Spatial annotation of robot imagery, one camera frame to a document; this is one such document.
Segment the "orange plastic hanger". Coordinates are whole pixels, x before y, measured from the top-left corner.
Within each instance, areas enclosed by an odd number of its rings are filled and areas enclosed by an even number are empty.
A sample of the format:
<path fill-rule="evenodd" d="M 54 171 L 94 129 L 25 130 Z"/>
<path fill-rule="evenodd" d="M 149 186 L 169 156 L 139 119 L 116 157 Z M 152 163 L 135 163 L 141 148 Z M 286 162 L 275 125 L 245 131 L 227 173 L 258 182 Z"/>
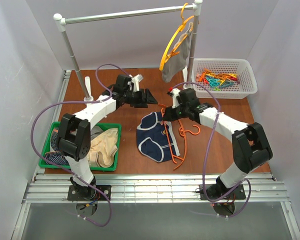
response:
<path fill-rule="evenodd" d="M 166 138 L 167 138 L 167 141 L 168 141 L 168 147 L 169 147 L 169 151 L 170 151 L 170 154 L 171 154 L 171 160 L 176 165 L 176 167 L 173 169 L 174 171 L 177 170 L 184 163 L 184 161 L 186 159 L 186 156 L 187 156 L 187 153 L 188 153 L 187 134 L 191 134 L 192 136 L 197 136 L 201 133 L 200 127 L 196 124 L 193 124 L 192 126 L 197 129 L 197 132 L 193 132 L 191 130 L 185 129 L 182 122 L 181 122 L 181 120 L 178 120 L 178 123 L 179 123 L 178 133 L 182 137 L 183 143 L 184 143 L 184 152 L 183 152 L 182 157 L 177 156 L 176 154 L 173 154 L 172 143 L 171 143 L 170 138 L 169 138 L 167 125 L 164 125 L 165 135 L 166 135 Z"/>

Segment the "navy blue underwear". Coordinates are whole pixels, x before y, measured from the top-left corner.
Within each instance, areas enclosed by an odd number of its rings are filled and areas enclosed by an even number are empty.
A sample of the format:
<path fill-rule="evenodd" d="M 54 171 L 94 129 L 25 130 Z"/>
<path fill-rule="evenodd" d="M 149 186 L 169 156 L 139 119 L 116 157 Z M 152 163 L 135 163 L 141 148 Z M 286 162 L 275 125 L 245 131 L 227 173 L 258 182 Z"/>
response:
<path fill-rule="evenodd" d="M 180 156 L 171 122 L 162 124 L 162 113 L 151 112 L 144 116 L 136 128 L 139 152 L 156 163 L 170 161 L 172 155 Z"/>

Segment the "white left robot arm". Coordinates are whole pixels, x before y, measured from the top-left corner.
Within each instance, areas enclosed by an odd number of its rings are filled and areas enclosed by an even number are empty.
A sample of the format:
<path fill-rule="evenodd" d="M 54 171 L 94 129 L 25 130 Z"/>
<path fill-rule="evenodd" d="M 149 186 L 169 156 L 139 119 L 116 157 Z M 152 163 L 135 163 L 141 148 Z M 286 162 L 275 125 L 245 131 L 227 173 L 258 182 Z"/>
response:
<path fill-rule="evenodd" d="M 139 87 L 142 80 L 141 74 L 120 74 L 115 84 L 109 86 L 96 103 L 75 114 L 66 113 L 61 118 L 55 143 L 74 173 L 70 178 L 74 190 L 85 200 L 96 195 L 96 178 L 90 170 L 87 157 L 91 148 L 91 129 L 124 104 L 134 108 L 147 108 L 149 104 L 157 104 L 149 89 Z"/>

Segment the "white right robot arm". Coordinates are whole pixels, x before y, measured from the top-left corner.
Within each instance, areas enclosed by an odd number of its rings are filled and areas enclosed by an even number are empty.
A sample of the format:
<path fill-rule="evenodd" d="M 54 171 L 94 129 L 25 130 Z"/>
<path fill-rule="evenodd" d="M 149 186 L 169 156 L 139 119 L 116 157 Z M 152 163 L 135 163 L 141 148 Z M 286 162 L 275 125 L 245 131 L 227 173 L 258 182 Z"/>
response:
<path fill-rule="evenodd" d="M 172 105 L 163 114 L 163 121 L 188 118 L 211 128 L 232 144 L 233 163 L 209 187 L 203 187 L 205 198 L 216 202 L 228 196 L 255 169 L 273 158 L 273 151 L 260 123 L 248 124 L 229 117 L 219 107 L 200 103 L 195 90 L 187 88 L 168 91 Z"/>

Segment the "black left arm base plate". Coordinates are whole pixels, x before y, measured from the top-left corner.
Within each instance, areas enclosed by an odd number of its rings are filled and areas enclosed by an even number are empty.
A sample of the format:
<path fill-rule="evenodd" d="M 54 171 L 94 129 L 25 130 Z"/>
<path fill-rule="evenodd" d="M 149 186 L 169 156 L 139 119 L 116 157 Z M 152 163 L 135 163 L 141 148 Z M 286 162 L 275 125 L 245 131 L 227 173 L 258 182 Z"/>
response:
<path fill-rule="evenodd" d="M 67 200 L 68 201 L 105 201 L 106 198 L 95 189 L 90 187 L 83 187 L 83 190 L 80 189 L 81 186 L 75 187 L 71 185 L 68 189 Z M 97 184 L 96 188 L 105 194 L 109 199 L 111 199 L 112 186 Z"/>

